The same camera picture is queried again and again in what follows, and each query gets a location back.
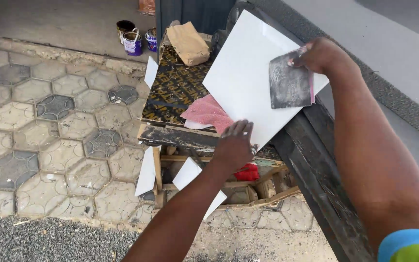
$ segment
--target paint bucket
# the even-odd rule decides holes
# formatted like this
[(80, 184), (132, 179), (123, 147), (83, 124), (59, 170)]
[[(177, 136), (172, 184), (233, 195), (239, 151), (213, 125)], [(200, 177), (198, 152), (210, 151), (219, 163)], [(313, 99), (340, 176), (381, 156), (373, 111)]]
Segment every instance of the paint bucket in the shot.
[(148, 30), (145, 34), (145, 39), (148, 42), (148, 49), (150, 51), (156, 52), (156, 28)]
[(139, 56), (142, 54), (142, 36), (138, 33), (138, 28), (123, 35), (125, 52), (129, 56)]
[(135, 24), (131, 21), (122, 20), (116, 23), (117, 33), (119, 35), (119, 41), (124, 44), (124, 33), (131, 32), (135, 28)]

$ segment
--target paper bag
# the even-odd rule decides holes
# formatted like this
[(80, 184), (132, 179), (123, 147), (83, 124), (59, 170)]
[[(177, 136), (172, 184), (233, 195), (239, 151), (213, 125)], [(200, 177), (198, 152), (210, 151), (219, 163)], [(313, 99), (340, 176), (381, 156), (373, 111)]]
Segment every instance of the paper bag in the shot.
[(184, 64), (194, 66), (206, 62), (210, 57), (208, 46), (196, 32), (192, 22), (169, 27), (167, 33), (169, 41)]

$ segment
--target pink towel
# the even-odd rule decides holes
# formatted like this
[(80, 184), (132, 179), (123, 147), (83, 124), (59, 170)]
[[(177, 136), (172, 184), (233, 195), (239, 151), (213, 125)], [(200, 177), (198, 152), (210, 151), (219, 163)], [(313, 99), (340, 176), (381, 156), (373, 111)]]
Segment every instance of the pink towel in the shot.
[(218, 134), (234, 123), (211, 94), (196, 99), (181, 116), (198, 123), (212, 124)]

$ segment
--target person's right hand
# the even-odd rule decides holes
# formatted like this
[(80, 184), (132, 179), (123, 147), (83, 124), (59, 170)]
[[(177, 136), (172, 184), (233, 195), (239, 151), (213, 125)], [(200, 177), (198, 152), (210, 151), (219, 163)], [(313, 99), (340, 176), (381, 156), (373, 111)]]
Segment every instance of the person's right hand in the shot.
[(320, 37), (306, 44), (307, 52), (295, 59), (294, 66), (305, 66), (319, 74), (328, 74), (335, 69), (357, 64), (331, 40)]

